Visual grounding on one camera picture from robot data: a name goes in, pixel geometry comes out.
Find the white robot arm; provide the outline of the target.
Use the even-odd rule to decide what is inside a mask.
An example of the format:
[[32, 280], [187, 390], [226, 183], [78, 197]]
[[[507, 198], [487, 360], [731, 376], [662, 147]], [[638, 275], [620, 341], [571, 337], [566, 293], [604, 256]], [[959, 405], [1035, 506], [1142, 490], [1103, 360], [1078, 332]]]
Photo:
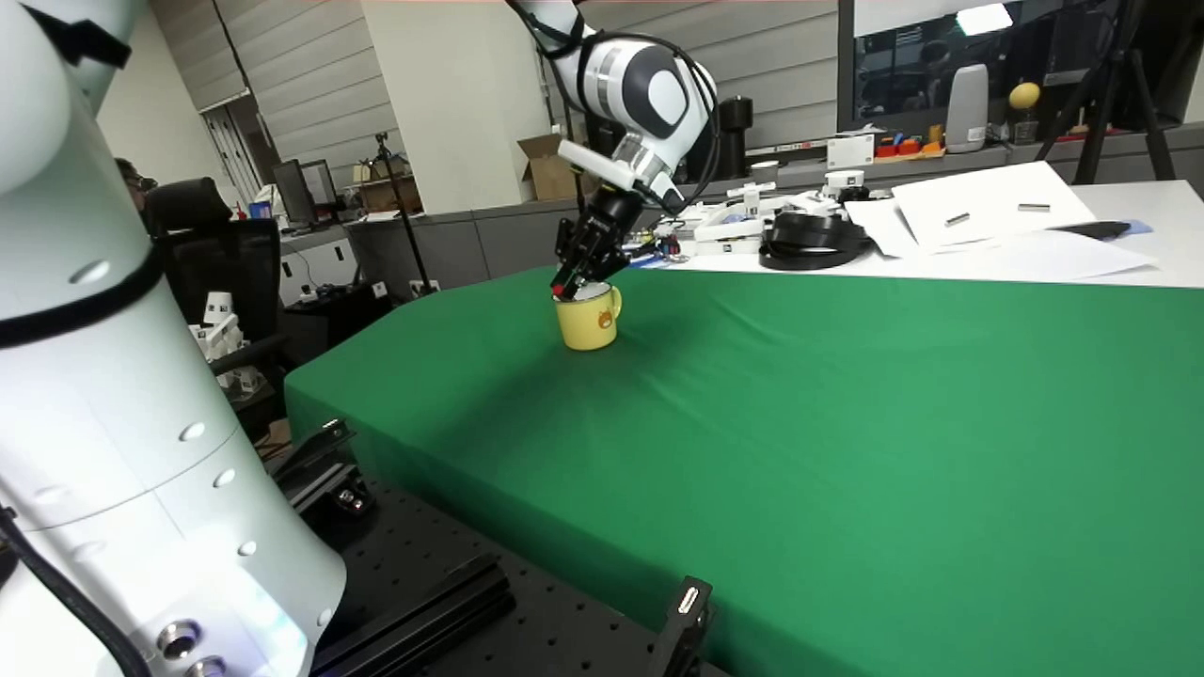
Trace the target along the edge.
[[408, 677], [260, 464], [97, 128], [145, 0], [0, 0], [0, 677]]

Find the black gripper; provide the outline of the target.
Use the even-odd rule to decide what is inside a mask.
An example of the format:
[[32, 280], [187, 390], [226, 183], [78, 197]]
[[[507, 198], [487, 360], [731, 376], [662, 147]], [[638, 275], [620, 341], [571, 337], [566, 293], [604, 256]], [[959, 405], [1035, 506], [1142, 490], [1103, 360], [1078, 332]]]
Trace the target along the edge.
[[611, 291], [611, 275], [624, 266], [620, 246], [638, 231], [638, 219], [643, 213], [647, 198], [618, 187], [600, 187], [588, 198], [588, 211], [576, 219], [566, 219], [556, 224], [556, 275], [552, 287], [576, 287], [576, 300], [594, 300]]

